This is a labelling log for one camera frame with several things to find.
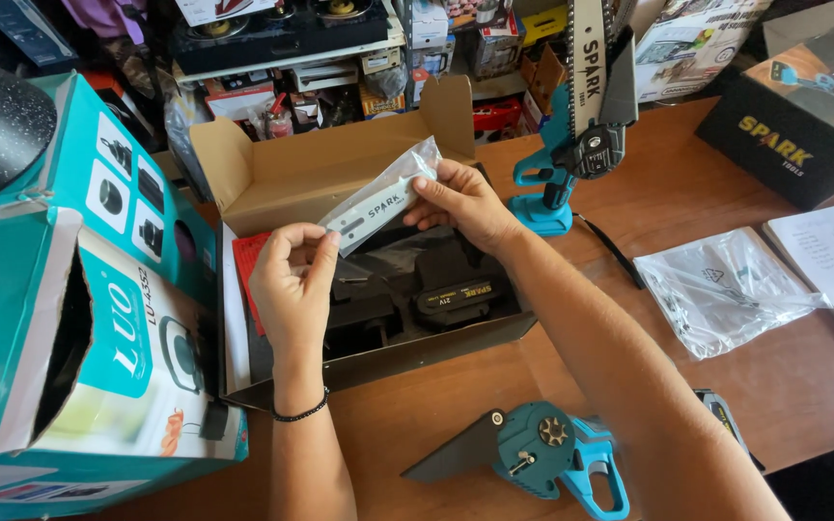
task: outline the chainsaw handle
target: chainsaw handle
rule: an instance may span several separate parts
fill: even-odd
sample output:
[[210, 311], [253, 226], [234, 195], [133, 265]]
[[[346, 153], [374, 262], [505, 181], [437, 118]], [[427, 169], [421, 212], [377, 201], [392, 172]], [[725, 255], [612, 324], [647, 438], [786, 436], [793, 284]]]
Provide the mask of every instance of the chainsaw handle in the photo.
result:
[[[623, 480], [613, 462], [613, 447], [609, 441], [595, 441], [584, 443], [579, 439], [574, 442], [574, 449], [580, 455], [583, 470], [566, 470], [559, 479], [572, 492], [587, 513], [599, 521], [619, 521], [629, 515], [629, 499], [623, 488]], [[598, 470], [591, 471], [593, 466]], [[603, 474], [602, 467], [606, 467], [607, 481], [610, 482], [610, 492], [613, 496], [613, 507], [602, 510], [594, 501], [594, 490], [590, 486], [591, 474]]]
[[[524, 172], [536, 170], [537, 173], [525, 175]], [[519, 186], [532, 186], [541, 183], [562, 183], [565, 171], [552, 165], [549, 151], [540, 148], [532, 156], [517, 161], [514, 165], [514, 182]]]

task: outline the stove burner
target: stove burner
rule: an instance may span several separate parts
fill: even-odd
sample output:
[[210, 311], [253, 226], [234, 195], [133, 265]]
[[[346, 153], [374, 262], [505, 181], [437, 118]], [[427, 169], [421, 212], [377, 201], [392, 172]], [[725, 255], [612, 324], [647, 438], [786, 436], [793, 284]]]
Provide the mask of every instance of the stove burner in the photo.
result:
[[185, 35], [192, 40], [218, 40], [233, 36], [243, 29], [246, 29], [249, 17], [234, 17], [219, 19], [211, 23], [190, 27]]
[[361, 16], [372, 7], [374, 0], [314, 1], [314, 11], [323, 19], [350, 19]]
[[266, 19], [279, 20], [285, 18], [292, 18], [295, 16], [295, 6], [284, 6], [282, 4], [266, 9], [262, 12], [262, 16]]

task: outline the table surface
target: table surface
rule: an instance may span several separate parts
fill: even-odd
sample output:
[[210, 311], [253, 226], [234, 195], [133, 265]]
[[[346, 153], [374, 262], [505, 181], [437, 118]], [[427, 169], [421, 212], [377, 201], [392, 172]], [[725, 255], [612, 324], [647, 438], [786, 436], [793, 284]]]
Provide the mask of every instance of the table surface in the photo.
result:
[[[626, 158], [610, 175], [579, 183], [575, 211], [629, 257], [741, 226], [756, 229], [795, 209], [693, 136], [715, 100], [652, 110], [629, 130]], [[541, 147], [528, 136], [480, 147], [502, 197], [517, 160]], [[818, 310], [724, 355], [694, 361], [648, 290], [639, 291], [585, 226], [549, 242], [655, 338], [694, 387], [729, 404], [749, 449], [769, 471], [834, 450], [834, 315]], [[540, 326], [521, 340], [332, 393], [330, 408], [363, 520], [589, 519], [570, 493], [542, 501], [477, 469], [434, 485], [398, 474], [483, 412], [548, 399], [574, 414], [594, 411]], [[249, 412], [250, 455], [237, 466], [86, 519], [265, 518], [271, 420]], [[630, 519], [639, 519], [634, 507]]]

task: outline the blue mini chainsaw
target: blue mini chainsaw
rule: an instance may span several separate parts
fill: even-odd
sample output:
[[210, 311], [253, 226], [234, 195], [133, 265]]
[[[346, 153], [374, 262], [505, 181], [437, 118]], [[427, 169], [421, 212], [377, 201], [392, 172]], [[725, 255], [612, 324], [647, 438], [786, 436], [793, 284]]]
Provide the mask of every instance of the blue mini chainsaw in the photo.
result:
[[[596, 418], [565, 414], [548, 401], [525, 403], [507, 413], [486, 412], [401, 476], [432, 483], [481, 465], [491, 465], [504, 480], [546, 500], [559, 498], [559, 479], [587, 513], [601, 521], [629, 514], [606, 427]], [[607, 477], [613, 498], [610, 510], [594, 501], [592, 474]]]

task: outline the spark logo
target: spark logo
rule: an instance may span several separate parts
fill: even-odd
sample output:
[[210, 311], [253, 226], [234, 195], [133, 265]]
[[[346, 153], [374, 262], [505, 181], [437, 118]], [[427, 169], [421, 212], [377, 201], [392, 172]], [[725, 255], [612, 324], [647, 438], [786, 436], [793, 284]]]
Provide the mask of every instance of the spark logo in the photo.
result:
[[813, 157], [803, 148], [799, 148], [790, 139], [781, 139], [780, 134], [773, 132], [767, 125], [760, 123], [752, 116], [746, 116], [738, 122], [738, 127], [749, 133], [752, 137], [759, 137], [760, 147], [768, 147], [781, 154], [784, 158], [784, 168], [798, 176], [804, 174], [801, 170], [804, 161]]

